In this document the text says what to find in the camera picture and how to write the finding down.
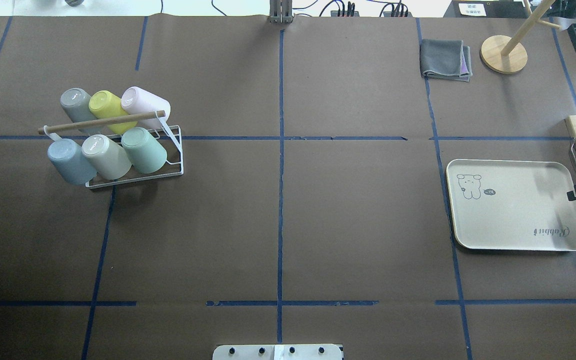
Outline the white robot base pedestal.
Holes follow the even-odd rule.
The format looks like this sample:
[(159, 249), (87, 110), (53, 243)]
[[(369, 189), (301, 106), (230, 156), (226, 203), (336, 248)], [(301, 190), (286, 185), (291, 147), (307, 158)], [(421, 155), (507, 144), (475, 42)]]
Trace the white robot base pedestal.
[(343, 346), (333, 343), (224, 344), (217, 346), (213, 360), (343, 360)]

